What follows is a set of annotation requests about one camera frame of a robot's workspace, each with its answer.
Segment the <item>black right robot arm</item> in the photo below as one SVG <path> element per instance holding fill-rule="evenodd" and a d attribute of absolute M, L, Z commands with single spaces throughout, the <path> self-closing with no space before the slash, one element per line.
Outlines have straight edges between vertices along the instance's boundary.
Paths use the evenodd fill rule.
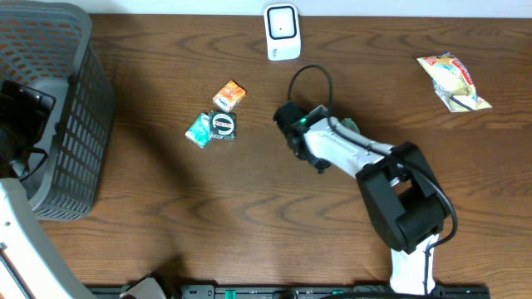
<path fill-rule="evenodd" d="M 319 172 L 334 165 L 357 181 L 372 226 L 391 249 L 394 293 L 427 296 L 436 288 L 433 253 L 456 211 L 420 149 L 378 143 L 345 127 L 322 105 L 307 112 L 292 101 L 273 122 L 294 155 Z"/>

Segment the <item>black round-logo packet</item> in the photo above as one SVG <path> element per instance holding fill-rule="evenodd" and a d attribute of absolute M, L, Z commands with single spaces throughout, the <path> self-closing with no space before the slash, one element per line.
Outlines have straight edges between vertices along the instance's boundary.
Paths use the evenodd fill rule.
<path fill-rule="evenodd" d="M 236 137 L 236 116 L 230 113 L 209 113 L 209 137 L 217 140 L 233 140 Z"/>

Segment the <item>teal small box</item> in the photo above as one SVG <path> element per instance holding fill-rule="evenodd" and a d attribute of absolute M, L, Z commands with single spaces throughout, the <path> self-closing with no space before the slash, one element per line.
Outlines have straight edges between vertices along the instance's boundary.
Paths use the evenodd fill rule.
<path fill-rule="evenodd" d="M 186 131 L 185 137 L 200 148 L 204 148 L 211 141 L 209 116 L 201 113 L 194 124 Z"/>

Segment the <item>yellow snack bag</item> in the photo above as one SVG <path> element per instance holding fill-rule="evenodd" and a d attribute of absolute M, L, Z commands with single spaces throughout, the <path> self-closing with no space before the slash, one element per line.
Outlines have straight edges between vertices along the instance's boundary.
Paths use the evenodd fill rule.
<path fill-rule="evenodd" d="M 490 110 L 492 105 L 480 97 L 470 73 L 449 51 L 436 56 L 418 57 L 417 62 L 431 77 L 435 93 L 452 113 Z"/>

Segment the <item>teal snack packet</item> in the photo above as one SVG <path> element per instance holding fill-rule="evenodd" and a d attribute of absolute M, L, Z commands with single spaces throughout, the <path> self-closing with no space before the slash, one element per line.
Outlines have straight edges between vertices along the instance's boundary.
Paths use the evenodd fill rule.
<path fill-rule="evenodd" d="M 350 130 L 356 132 L 357 134 L 361 133 L 359 127 L 357 126 L 357 124 L 351 118 L 344 118 L 341 121 L 341 124 L 342 124 L 342 126 L 344 126 L 347 129 L 350 129 Z"/>

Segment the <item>orange small box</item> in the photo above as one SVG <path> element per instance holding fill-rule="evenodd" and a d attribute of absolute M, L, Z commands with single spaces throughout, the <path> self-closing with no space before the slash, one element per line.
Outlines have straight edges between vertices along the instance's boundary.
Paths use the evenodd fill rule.
<path fill-rule="evenodd" d="M 223 112 L 229 113 L 247 95 L 247 91 L 236 81 L 229 81 L 213 97 L 213 103 Z"/>

